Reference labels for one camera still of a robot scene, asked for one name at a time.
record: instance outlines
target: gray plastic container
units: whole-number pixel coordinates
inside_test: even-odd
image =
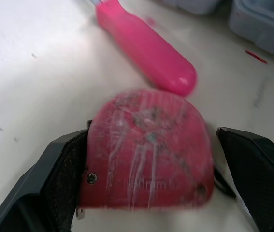
[[[274,0],[233,0],[230,29],[274,54]]]
[[[179,7],[195,15],[211,13],[221,0],[161,0],[162,2]]]

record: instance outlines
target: scratches on casing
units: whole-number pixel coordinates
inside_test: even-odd
[[[151,206],[151,202],[155,195],[155,184],[156,184],[156,161],[157,161],[157,142],[153,143],[153,161],[152,161],[152,181],[150,187],[150,194],[148,198],[148,208]]]
[[[112,183],[113,183],[113,174],[115,170],[115,157],[116,154],[119,152],[123,142],[124,138],[126,137],[129,126],[126,120],[124,119],[124,112],[123,111],[114,111],[111,119],[111,125],[116,128],[114,130],[113,126],[110,126],[110,147],[111,152],[109,155],[109,161],[108,161],[108,176],[107,176],[107,184],[106,184],[106,190],[107,192],[110,190]]]
[[[140,181],[140,177],[142,175],[143,169],[144,169],[144,165],[145,165],[145,161],[146,161],[146,152],[147,152],[147,148],[146,146],[142,147],[141,150],[141,154],[140,154],[140,162],[138,165],[138,169],[137,169],[137,173],[136,173],[136,177],[135,177],[135,182],[134,182],[134,186],[133,186],[133,193],[132,193],[132,207],[134,207],[135,203],[136,203],[136,199],[137,199],[137,189],[139,188],[139,181]]]

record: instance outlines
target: screwdriver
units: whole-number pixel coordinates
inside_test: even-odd
[[[137,67],[162,90],[181,96],[197,83],[194,66],[143,20],[127,12],[118,0],[91,0],[98,24]]]

